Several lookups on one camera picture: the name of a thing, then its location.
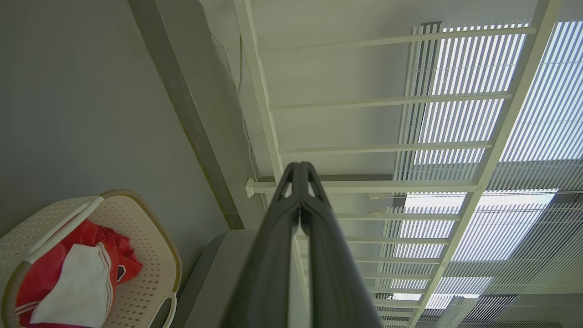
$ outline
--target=beige plastic basket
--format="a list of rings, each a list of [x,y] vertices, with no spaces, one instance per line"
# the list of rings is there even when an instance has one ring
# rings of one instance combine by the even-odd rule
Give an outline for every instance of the beige plastic basket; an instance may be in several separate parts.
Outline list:
[[[114,306],[103,327],[147,328],[164,301],[171,299],[164,324],[164,328],[170,327],[182,272],[180,257],[156,214],[129,190],[51,204],[0,239],[3,327],[20,327],[16,296],[31,264],[86,218],[131,238],[136,257],[144,265],[137,277],[117,287]]]

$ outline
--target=white metal frame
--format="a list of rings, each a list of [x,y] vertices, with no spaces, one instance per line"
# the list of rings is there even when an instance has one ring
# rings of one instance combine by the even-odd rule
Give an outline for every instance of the white metal frame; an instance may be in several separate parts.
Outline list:
[[[374,303],[380,306],[415,308],[410,313],[411,319],[408,322],[389,321],[385,324],[395,324],[398,326],[414,327],[419,317],[421,317],[427,303],[436,290],[441,277],[444,274],[447,264],[451,261],[455,249],[459,245],[468,223],[478,204],[484,188],[490,181],[494,168],[504,150],[506,142],[510,136],[512,126],[518,117],[518,113],[526,98],[530,85],[535,77],[540,59],[545,51],[549,37],[553,31],[554,24],[559,17],[562,0],[539,0],[534,17],[529,27],[515,29],[487,29],[461,32],[442,33],[440,38],[486,36],[495,34],[528,34],[521,51],[517,67],[514,72],[513,82],[509,92],[504,93],[478,93],[462,95],[442,95],[442,96],[415,96],[396,97],[387,99],[369,99],[356,102],[327,102],[314,104],[291,104],[278,106],[270,109],[267,84],[263,72],[261,57],[258,52],[257,34],[251,12],[250,0],[235,0],[235,9],[245,53],[248,58],[248,65],[251,73],[255,97],[258,103],[259,116],[262,128],[267,141],[269,158],[273,169],[275,181],[278,182],[282,173],[283,165],[280,153],[288,155],[294,154],[318,154],[330,153],[366,153],[366,152],[396,152],[415,151],[427,149],[463,149],[463,148],[484,148],[485,152],[482,160],[478,164],[478,170],[473,180],[428,180],[428,181],[328,181],[323,182],[323,186],[328,193],[415,193],[415,192],[468,192],[459,214],[337,214],[339,219],[351,220],[392,220],[392,219],[415,219],[415,220],[452,220],[455,221],[448,239],[408,239],[407,238],[373,238],[373,237],[347,237],[348,242],[366,243],[436,243],[444,245],[439,259],[390,259],[380,257],[357,257],[357,261],[364,262],[391,262],[400,263],[432,263],[439,264],[431,275],[389,275],[379,273],[363,273],[363,278],[372,279],[420,279],[427,280],[425,289],[398,289],[400,292],[423,294],[420,301],[396,301],[375,299]],[[345,48],[377,46],[381,44],[408,43],[421,40],[432,40],[436,36],[433,34],[414,34],[410,36],[387,37],[374,40],[351,41],[344,43],[320,44],[314,46],[295,47],[281,50],[264,51],[262,55],[282,55],[294,54],[298,51],[326,51]],[[451,142],[440,144],[407,144],[407,145],[377,145],[368,147],[325,147],[325,148],[300,148],[280,151],[278,139],[273,122],[272,110],[294,110],[294,109],[339,109],[339,108],[359,108],[374,106],[389,106],[398,104],[423,103],[423,102],[447,102],[453,100],[476,100],[476,99],[504,99],[503,108],[498,115],[494,125],[494,131],[487,142]],[[277,187],[276,182],[254,182],[249,180],[245,186],[249,196],[255,193],[271,193]],[[299,254],[298,248],[294,249],[294,259],[301,264],[301,259],[306,258],[306,254]],[[372,288],[374,292],[396,292],[397,288]],[[398,312],[398,316],[403,316],[403,312]]]

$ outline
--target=white ceiling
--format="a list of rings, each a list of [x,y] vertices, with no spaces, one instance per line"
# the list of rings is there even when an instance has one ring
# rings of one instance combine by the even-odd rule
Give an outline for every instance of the white ceiling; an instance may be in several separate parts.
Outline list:
[[[239,30],[232,0],[202,0],[210,29],[224,47],[236,85],[240,76]],[[408,44],[336,51],[266,55],[270,49],[410,34],[424,22],[454,26],[528,20],[535,0],[251,1],[270,107],[285,104],[402,96]],[[563,5],[561,19],[578,19],[583,2]],[[246,65],[241,107],[261,176],[273,176]],[[275,112],[281,148],[396,143],[400,106],[368,109],[303,109]],[[308,160],[319,174],[392,173],[394,155],[283,157],[284,165]]]

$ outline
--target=white cloth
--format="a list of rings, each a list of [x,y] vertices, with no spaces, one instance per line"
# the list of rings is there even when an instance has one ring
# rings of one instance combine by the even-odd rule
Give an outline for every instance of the white cloth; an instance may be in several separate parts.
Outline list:
[[[113,303],[111,260],[102,243],[73,245],[55,288],[34,310],[30,323],[100,328]]]

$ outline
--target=red garment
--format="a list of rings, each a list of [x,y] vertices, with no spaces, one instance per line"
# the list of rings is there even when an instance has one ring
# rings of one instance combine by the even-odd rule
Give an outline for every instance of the red garment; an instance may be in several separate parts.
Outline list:
[[[30,323],[36,305],[55,287],[61,275],[61,267],[73,244],[95,246],[103,243],[111,259],[110,280],[114,288],[136,277],[143,265],[134,255],[129,238],[119,235],[113,229],[99,226],[88,219],[59,244],[49,250],[30,267],[16,298],[16,313],[20,313],[20,325],[28,328],[74,328],[68,324]]]

